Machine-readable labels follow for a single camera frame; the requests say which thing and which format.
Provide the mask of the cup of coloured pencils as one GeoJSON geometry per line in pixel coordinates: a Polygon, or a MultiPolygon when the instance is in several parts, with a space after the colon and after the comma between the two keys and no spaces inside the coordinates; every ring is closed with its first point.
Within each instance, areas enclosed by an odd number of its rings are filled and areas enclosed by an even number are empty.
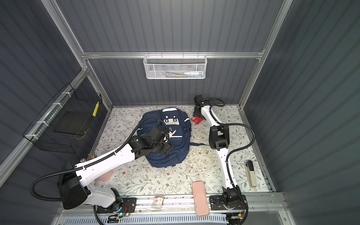
{"type": "MultiPolygon", "coordinates": [[[[93,157],[92,154],[89,153],[87,158],[83,158],[83,159],[80,160],[80,163],[84,163],[84,162],[90,161],[92,159],[94,159],[94,157],[93,157]]],[[[112,176],[113,176],[113,170],[110,170],[110,171],[104,173],[103,175],[97,177],[94,180],[95,185],[98,185],[99,182],[106,182],[106,181],[110,180],[112,176]]]]}

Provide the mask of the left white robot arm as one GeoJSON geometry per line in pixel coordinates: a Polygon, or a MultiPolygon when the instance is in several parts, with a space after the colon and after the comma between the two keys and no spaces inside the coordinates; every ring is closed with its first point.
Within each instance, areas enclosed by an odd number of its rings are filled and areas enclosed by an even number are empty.
{"type": "Polygon", "coordinates": [[[119,212],[123,201],[118,191],[115,188],[96,187],[91,183],[120,165],[150,153],[160,152],[167,155],[173,147],[170,139],[175,133],[175,129],[155,126],[149,133],[132,136],[122,148],[75,166],[66,165],[66,168],[74,168],[76,171],[59,177],[58,189],[63,208],[69,210],[87,204],[119,212]]]}

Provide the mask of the beige stapler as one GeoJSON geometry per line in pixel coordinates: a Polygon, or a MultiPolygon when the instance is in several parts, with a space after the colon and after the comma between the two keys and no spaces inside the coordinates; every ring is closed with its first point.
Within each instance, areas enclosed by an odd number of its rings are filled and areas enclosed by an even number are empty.
{"type": "Polygon", "coordinates": [[[249,186],[251,188],[256,188],[257,187],[256,173],[255,173],[255,168],[254,168],[253,162],[251,160],[248,160],[245,163],[245,170],[246,170],[249,186]]]}

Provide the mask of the small clear eraser box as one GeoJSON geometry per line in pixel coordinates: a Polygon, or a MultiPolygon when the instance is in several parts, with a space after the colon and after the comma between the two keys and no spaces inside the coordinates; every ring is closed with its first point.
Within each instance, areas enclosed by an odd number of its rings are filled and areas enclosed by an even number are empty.
{"type": "Polygon", "coordinates": [[[163,195],[156,194],[154,196],[151,208],[156,210],[156,211],[160,211],[162,209],[164,198],[165,197],[163,195]]]}

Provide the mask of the white glue bottle in basket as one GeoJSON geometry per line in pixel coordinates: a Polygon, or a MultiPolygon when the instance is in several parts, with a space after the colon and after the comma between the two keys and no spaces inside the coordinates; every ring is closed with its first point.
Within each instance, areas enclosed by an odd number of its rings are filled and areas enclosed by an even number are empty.
{"type": "Polygon", "coordinates": [[[203,77],[203,72],[202,71],[188,71],[188,72],[184,72],[184,75],[189,76],[189,77],[200,78],[200,77],[203,77]]]}

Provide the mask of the yellow tag on basket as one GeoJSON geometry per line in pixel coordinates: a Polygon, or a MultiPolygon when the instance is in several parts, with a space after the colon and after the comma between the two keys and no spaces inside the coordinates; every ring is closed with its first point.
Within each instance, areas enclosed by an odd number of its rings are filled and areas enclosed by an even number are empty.
{"type": "Polygon", "coordinates": [[[98,112],[98,108],[99,108],[99,102],[97,102],[96,105],[94,106],[94,110],[93,110],[93,113],[92,113],[93,117],[96,117],[97,112],[98,112]]]}

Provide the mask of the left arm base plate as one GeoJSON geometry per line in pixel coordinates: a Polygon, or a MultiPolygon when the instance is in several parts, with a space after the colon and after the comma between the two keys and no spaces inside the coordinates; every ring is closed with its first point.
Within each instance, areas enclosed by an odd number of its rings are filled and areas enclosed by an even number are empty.
{"type": "Polygon", "coordinates": [[[111,204],[107,208],[98,206],[96,212],[99,214],[133,213],[135,212],[136,204],[137,204],[137,198],[130,198],[130,197],[122,198],[121,200],[116,200],[113,204],[111,204]]]}

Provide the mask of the navy blue student backpack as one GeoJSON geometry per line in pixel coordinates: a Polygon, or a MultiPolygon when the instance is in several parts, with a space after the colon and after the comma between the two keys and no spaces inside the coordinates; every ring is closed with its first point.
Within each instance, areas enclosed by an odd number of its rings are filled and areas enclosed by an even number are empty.
{"type": "Polygon", "coordinates": [[[181,163],[190,146],[204,146],[204,143],[191,142],[190,138],[188,115],[177,108],[166,108],[145,113],[131,143],[151,166],[162,168],[181,163]]]}

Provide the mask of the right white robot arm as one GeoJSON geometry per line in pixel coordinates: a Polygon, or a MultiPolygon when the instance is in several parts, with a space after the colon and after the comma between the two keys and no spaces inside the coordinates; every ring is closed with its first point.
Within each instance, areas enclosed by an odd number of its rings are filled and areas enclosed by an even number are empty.
{"type": "Polygon", "coordinates": [[[193,116],[206,120],[210,125],[209,145],[215,150],[223,173],[222,202],[227,208],[234,208],[241,200],[241,191],[235,180],[230,163],[230,124],[223,123],[213,111],[214,107],[224,107],[225,102],[218,98],[204,99],[201,95],[194,97],[193,116]]]}

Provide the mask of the red card packet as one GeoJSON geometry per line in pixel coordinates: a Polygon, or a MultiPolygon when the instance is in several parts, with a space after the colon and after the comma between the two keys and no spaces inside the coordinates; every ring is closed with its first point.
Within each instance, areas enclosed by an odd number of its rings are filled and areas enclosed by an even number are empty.
{"type": "Polygon", "coordinates": [[[194,122],[195,124],[200,124],[200,123],[203,121],[202,118],[196,117],[196,116],[192,117],[191,120],[192,120],[192,122],[194,122]]]}

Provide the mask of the pink pencil case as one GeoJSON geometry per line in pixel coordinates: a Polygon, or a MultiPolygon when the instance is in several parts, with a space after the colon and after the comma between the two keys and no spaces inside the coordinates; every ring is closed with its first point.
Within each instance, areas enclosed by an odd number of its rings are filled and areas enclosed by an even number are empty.
{"type": "Polygon", "coordinates": [[[192,183],[193,199],[197,216],[204,217],[210,213],[205,186],[202,181],[192,183]]]}

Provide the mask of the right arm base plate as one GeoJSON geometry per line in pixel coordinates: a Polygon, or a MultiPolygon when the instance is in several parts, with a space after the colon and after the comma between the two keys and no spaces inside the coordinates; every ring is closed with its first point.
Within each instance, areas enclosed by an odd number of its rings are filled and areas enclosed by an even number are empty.
{"type": "Polygon", "coordinates": [[[247,208],[245,204],[245,196],[239,198],[238,195],[232,197],[226,197],[224,195],[214,195],[209,197],[211,209],[213,211],[225,211],[225,210],[240,210],[243,211],[247,208]]]}

